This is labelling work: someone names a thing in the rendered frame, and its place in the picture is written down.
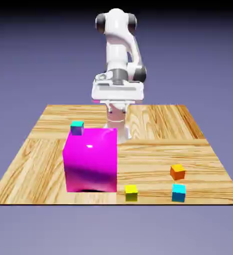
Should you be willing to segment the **small yellow cube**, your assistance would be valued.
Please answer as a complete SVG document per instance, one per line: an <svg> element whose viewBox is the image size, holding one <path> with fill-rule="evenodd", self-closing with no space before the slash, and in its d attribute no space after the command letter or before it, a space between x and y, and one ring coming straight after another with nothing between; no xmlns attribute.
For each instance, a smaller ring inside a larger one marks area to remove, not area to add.
<svg viewBox="0 0 233 255"><path fill-rule="evenodd" d="M136 202L138 200L138 189L136 185L125 185L125 200Z"/></svg>

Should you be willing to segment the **small teal cube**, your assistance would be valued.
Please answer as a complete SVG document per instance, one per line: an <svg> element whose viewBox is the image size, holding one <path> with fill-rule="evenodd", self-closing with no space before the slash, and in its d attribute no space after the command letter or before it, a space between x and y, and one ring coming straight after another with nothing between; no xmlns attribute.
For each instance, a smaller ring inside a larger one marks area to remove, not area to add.
<svg viewBox="0 0 233 255"><path fill-rule="evenodd" d="M72 135L83 135L84 121L73 121L70 125Z"/></svg>

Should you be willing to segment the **large magenta box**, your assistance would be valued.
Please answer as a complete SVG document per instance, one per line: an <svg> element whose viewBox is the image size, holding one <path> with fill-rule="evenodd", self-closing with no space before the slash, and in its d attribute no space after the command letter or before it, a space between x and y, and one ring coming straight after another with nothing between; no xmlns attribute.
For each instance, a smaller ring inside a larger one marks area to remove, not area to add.
<svg viewBox="0 0 233 255"><path fill-rule="evenodd" d="M62 155L67 192L117 191L117 129L69 133Z"/></svg>

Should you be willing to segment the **small orange cube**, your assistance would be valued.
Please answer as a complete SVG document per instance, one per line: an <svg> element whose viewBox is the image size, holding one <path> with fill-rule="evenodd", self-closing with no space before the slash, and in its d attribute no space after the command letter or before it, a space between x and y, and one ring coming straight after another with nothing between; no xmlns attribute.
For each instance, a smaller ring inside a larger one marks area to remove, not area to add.
<svg viewBox="0 0 233 255"><path fill-rule="evenodd" d="M181 164L171 165L170 175L174 180L181 180L185 178L186 171Z"/></svg>

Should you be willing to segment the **small cyan cube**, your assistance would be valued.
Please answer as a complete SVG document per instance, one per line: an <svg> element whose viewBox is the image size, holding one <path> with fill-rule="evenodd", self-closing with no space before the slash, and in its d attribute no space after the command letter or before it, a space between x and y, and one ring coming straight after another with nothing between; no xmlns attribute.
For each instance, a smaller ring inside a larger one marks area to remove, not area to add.
<svg viewBox="0 0 233 255"><path fill-rule="evenodd" d="M184 202L186 197L186 186L184 184L172 185L172 201Z"/></svg>

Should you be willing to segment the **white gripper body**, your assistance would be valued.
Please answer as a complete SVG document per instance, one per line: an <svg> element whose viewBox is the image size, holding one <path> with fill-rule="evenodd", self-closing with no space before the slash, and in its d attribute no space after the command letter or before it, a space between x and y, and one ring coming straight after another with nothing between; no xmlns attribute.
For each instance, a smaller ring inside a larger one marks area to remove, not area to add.
<svg viewBox="0 0 233 255"><path fill-rule="evenodd" d="M94 80L91 97L95 102L135 103L144 99L144 84L123 80L122 85L114 85L112 80Z"/></svg>

